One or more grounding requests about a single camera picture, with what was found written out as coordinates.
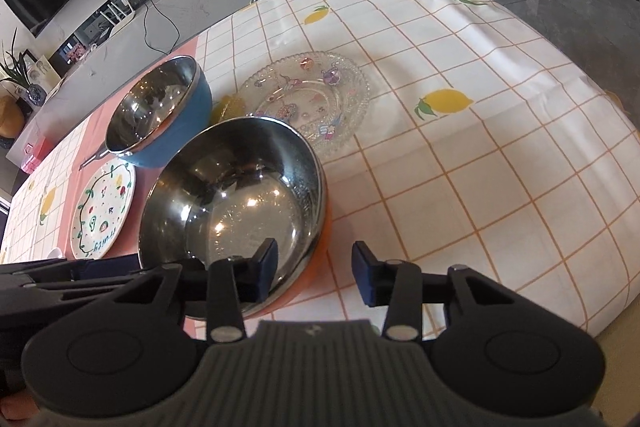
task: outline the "blue bowl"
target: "blue bowl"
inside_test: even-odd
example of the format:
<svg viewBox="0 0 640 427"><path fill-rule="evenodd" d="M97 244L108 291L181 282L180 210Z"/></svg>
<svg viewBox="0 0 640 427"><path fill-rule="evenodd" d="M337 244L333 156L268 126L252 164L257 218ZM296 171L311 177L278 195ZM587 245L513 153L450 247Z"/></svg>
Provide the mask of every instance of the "blue bowl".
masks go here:
<svg viewBox="0 0 640 427"><path fill-rule="evenodd" d="M169 163L209 126L211 92L193 57L178 56L140 78L111 117L109 152L143 168Z"/></svg>

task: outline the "screw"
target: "screw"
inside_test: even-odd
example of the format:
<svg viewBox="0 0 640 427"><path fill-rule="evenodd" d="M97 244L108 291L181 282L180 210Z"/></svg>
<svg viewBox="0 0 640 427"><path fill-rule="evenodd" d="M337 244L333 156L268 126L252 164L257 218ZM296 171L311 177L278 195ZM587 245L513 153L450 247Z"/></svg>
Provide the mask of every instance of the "screw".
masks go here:
<svg viewBox="0 0 640 427"><path fill-rule="evenodd" d="M412 326L400 324L391 326L385 331L388 338L398 342L408 342L414 340L418 336L418 330Z"/></svg>
<svg viewBox="0 0 640 427"><path fill-rule="evenodd" d="M220 344L239 341L242 338L242 331L235 326L219 326L211 330L211 338Z"/></svg>

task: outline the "yellow lemon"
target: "yellow lemon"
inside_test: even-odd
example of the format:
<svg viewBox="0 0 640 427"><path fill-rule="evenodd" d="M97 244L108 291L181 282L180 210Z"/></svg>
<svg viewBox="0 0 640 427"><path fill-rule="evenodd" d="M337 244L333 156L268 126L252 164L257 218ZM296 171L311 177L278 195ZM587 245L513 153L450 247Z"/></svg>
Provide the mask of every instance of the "yellow lemon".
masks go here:
<svg viewBox="0 0 640 427"><path fill-rule="evenodd" d="M213 108L209 123L215 125L220 121L237 118L246 115L246 105L244 100L236 95L228 95L222 97L218 105Z"/></svg>
<svg viewBox="0 0 640 427"><path fill-rule="evenodd" d="M254 7L254 3L248 4L247 6L245 6L244 8L241 8L238 10L238 12L236 13L240 13L240 12L245 12L247 11L249 8L253 8Z"/></svg>
<svg viewBox="0 0 640 427"><path fill-rule="evenodd" d="M434 111L444 114L459 112L469 107L472 103L473 100L469 99L463 92L455 89L439 89L422 97L418 105L415 106L414 112L418 118L424 120L423 114L436 116Z"/></svg>
<svg viewBox="0 0 640 427"><path fill-rule="evenodd" d="M307 15L305 19L305 24L313 24L314 22L318 22L319 20L324 19L329 13L329 8L327 6L318 6L311 15Z"/></svg>
<svg viewBox="0 0 640 427"><path fill-rule="evenodd" d="M629 113L625 110L625 106L622 105L622 100L620 100L620 97L618 95L616 95L613 91L607 91L607 90L605 91L605 93L611 99L611 102L613 102L614 104L616 104L616 106L618 106L618 109L620 111L622 111L627 116L629 116Z"/></svg>
<svg viewBox="0 0 640 427"><path fill-rule="evenodd" d="M44 221L47 214L49 214L49 210L51 209L51 205L53 204L53 198L56 197L56 188L53 187L44 199L42 200L42 206L40 208L40 224Z"/></svg>

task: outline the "pink tablecloth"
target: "pink tablecloth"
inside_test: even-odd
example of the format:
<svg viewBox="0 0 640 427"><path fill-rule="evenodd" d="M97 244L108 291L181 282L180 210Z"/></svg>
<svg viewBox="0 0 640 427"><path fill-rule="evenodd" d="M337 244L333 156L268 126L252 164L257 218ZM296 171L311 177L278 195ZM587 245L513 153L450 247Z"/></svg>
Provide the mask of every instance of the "pink tablecloth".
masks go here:
<svg viewBox="0 0 640 427"><path fill-rule="evenodd" d="M153 64L147 71L177 55L193 56L196 51L196 41L197 39L191 39L191 41L186 42L171 55L156 64ZM139 78L140 77L137 77L132 80L109 100L104 102L95 110L87 123L84 137L82 138L76 158L73 161L71 176L69 177L68 191L63 203L62 220L60 221L61 233L58 236L57 246L63 251L63 253L65 253L65 256L68 259L74 258L73 253L71 252L69 233L71 230L71 219L74 214L76 202L79 200L82 190L91 176L94 175L95 171L97 171L100 165L113 156L108 155L106 158L92 162L81 171L78 170L78 167L86 158L91 156L98 147L100 147L100 144L104 140L104 134L106 133L113 111L120 103L120 100L122 100L124 95L129 91L131 86L135 84ZM149 190L151 190L151 187L153 187L154 183L158 179L158 175L161 170L162 169L136 169L136 189L133 196L133 202L129 210L129 215L127 216L127 220L120 232L120 235L105 257L116 257L118 255L136 253L138 251L138 231L140 230L140 219L142 218L146 195L148 195Z"/></svg>

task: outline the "white plate with floral pattern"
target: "white plate with floral pattern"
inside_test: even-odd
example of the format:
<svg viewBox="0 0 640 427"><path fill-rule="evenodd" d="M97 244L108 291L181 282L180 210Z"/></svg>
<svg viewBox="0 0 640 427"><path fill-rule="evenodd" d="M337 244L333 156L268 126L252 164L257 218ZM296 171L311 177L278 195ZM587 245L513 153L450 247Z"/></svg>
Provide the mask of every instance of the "white plate with floral pattern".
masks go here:
<svg viewBox="0 0 640 427"><path fill-rule="evenodd" d="M76 259L100 259L111 248L124 225L133 191L134 166L114 158L91 177L71 220L71 251Z"/></svg>
<svg viewBox="0 0 640 427"><path fill-rule="evenodd" d="M262 68L242 84L237 96L248 116L270 116L288 123L324 159L362 123L369 84L350 58L309 52Z"/></svg>

